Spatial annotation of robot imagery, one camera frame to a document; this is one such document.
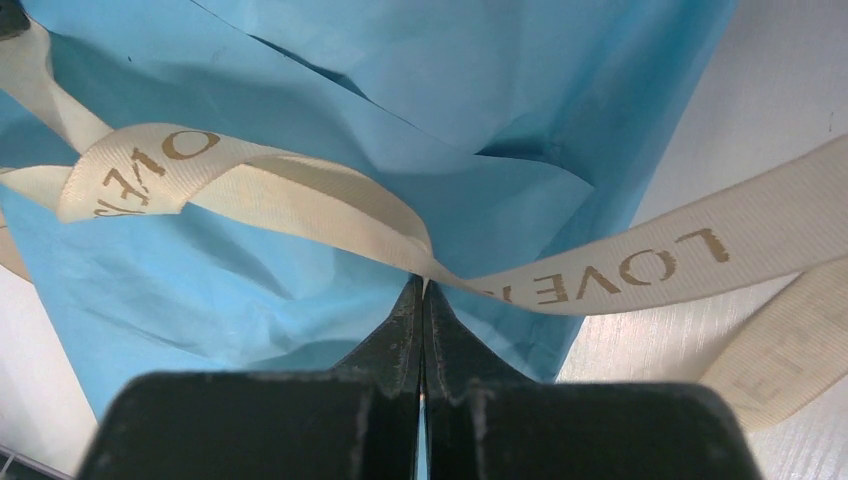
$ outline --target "gold lettering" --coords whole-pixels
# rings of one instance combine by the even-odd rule
[[[624,261],[621,262],[621,265],[618,266],[618,274],[621,276],[622,280],[629,283],[630,285],[653,285],[651,282],[639,280],[638,278],[634,277],[632,273],[630,273],[630,267],[631,263],[633,262],[633,259],[644,253],[653,253],[654,255],[658,256],[660,260],[662,260],[663,266],[665,266],[665,274],[663,274],[662,278],[660,278],[661,282],[668,280],[669,278],[671,278],[672,275],[674,275],[674,272],[677,270],[677,261],[674,259],[674,257],[671,256],[670,253],[665,250],[660,250],[659,252],[655,252],[653,250],[642,250],[625,258]]]
[[[501,289],[503,291],[503,300],[505,302],[512,303],[512,285],[507,285]],[[491,296],[495,296],[495,292],[490,292],[489,290],[483,290],[483,293],[489,294]]]
[[[604,290],[611,294],[621,293],[621,289],[616,287],[612,282],[607,280],[601,272],[598,271],[597,268],[588,266],[586,270],[583,271],[583,279],[580,280],[580,288],[577,290],[577,300],[583,298],[583,295],[586,294],[586,287],[589,286],[589,278],[594,278],[598,285],[604,287]]]
[[[559,302],[567,302],[568,294],[565,291],[565,284],[562,281],[562,275],[557,273],[556,275],[550,275],[547,277],[534,278],[534,282],[541,282],[544,280],[550,280],[551,284],[554,288],[549,288],[547,290],[537,290],[536,293],[538,295],[543,295],[545,293],[554,293],[556,294],[556,298],[554,300],[546,300],[544,302],[539,302],[539,305],[546,305],[548,303],[559,303]]]
[[[150,193],[150,190],[144,186],[144,181],[141,179],[141,169],[138,168],[137,163],[133,163],[133,173],[135,174],[135,179],[138,180],[139,186],[144,190],[144,193]]]
[[[103,186],[104,187],[108,186],[109,181],[113,178],[115,180],[117,180],[118,183],[121,184],[121,187],[124,188],[124,191],[121,192],[121,198],[126,200],[127,194],[132,193],[133,195],[135,195],[136,197],[141,199],[142,205],[147,205],[149,199],[143,193],[141,193],[138,190],[136,190],[135,188],[133,188],[132,185],[130,185],[129,182],[127,182],[126,179],[124,179],[124,177],[121,175],[121,172],[119,172],[115,168],[113,168],[112,170],[109,170],[109,173],[106,174],[106,178],[103,179]]]
[[[165,169],[162,165],[154,162],[152,158],[148,157],[144,152],[137,148],[133,148],[133,153],[130,155],[130,158],[140,162],[142,165],[147,167],[148,170],[159,175],[160,177],[165,175]]]
[[[745,377],[745,375],[742,375],[736,380],[734,380],[733,386],[745,392],[748,397],[750,397],[760,405],[768,403],[769,400],[773,399],[774,397],[780,394],[779,388],[768,388],[769,385],[764,379],[753,380],[749,383],[746,382]]]
[[[680,243],[684,240],[689,240],[690,238],[701,237],[704,239],[704,243],[707,244],[707,248],[710,249],[710,253],[713,255],[713,258],[716,259],[718,263],[724,263],[730,260],[730,254],[727,253],[727,249],[724,248],[724,245],[718,239],[718,237],[713,233],[711,228],[702,228],[697,232],[687,233],[682,237],[678,238],[675,243]]]
[[[780,338],[776,342],[777,345],[789,347],[792,350],[790,354],[793,355],[804,355],[809,349],[810,335],[805,332],[803,329],[797,326],[790,327],[789,331],[783,332],[780,335]],[[794,371],[796,374],[800,374],[804,372],[804,367],[795,363],[791,358],[787,358],[780,353],[780,350],[786,352],[787,348],[769,348],[766,352],[766,356],[769,358],[773,358],[775,362],[782,363],[784,367],[789,370]]]
[[[94,211],[95,217],[122,217],[124,215],[140,215],[140,214],[144,213],[144,212],[139,212],[138,210],[125,210],[123,208],[116,207],[116,206],[112,205],[111,203],[106,202],[105,200],[97,200],[97,203],[99,205],[103,206],[103,207],[111,208],[115,212],[124,212],[124,213],[119,213],[117,215],[106,215],[107,213],[109,213],[109,210],[104,210],[102,208],[98,208],[97,210]]]
[[[191,153],[191,154],[185,154],[185,153],[178,152],[177,148],[174,146],[174,140],[177,138],[177,135],[179,135],[181,133],[200,133],[202,135],[206,135],[206,146],[201,148],[197,152]],[[174,160],[188,160],[190,158],[194,158],[194,157],[200,155],[201,153],[209,150],[210,148],[217,145],[218,142],[220,142],[220,141],[221,141],[221,137],[219,137],[218,135],[215,135],[214,133],[201,132],[201,131],[198,131],[198,130],[182,130],[182,131],[179,131],[179,132],[174,132],[174,133],[168,135],[165,138],[165,140],[162,142],[162,151],[165,153],[165,155],[168,156],[168,158],[171,158],[171,159],[174,159]]]

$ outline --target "white background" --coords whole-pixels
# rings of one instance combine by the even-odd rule
[[[848,0],[740,0],[634,223],[845,133]],[[590,317],[560,380],[694,380],[788,280]],[[0,267],[0,292],[0,444],[70,471],[91,410],[33,288]],[[848,479],[848,379],[749,440],[769,479]]]

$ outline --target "white surface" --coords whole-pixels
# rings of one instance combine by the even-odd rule
[[[741,0],[634,224],[848,132],[848,2]],[[694,380],[790,279],[587,318],[560,380]],[[750,436],[770,479],[848,478],[848,379]]]
[[[848,1],[740,3],[636,223],[848,132]],[[589,318],[560,378],[697,378],[728,334],[786,281]],[[91,412],[32,287],[5,271],[0,286],[0,439],[62,468],[72,463],[69,446],[87,441]],[[848,478],[847,396],[843,380],[784,424],[751,436],[768,478]]]
[[[94,415],[35,289],[0,267],[0,444],[76,469]]]

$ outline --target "cream ribbon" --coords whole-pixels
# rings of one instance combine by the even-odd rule
[[[435,260],[415,212],[364,175],[178,125],[112,131],[55,83],[49,47],[35,22],[0,42],[0,87],[82,156],[73,168],[0,170],[0,183],[62,221],[177,213],[191,201],[249,225],[562,315],[695,300],[824,265],[755,314],[702,382],[754,430],[788,417],[848,372],[848,343],[838,337],[846,319],[834,314],[845,311],[841,290],[848,285],[848,260],[837,261],[848,254],[848,136],[620,235],[461,279]],[[8,248],[0,250],[0,263],[18,270],[22,264]],[[803,301],[809,297],[820,303],[813,308]],[[798,331],[829,347],[817,350]],[[793,394],[799,387],[804,394]]]

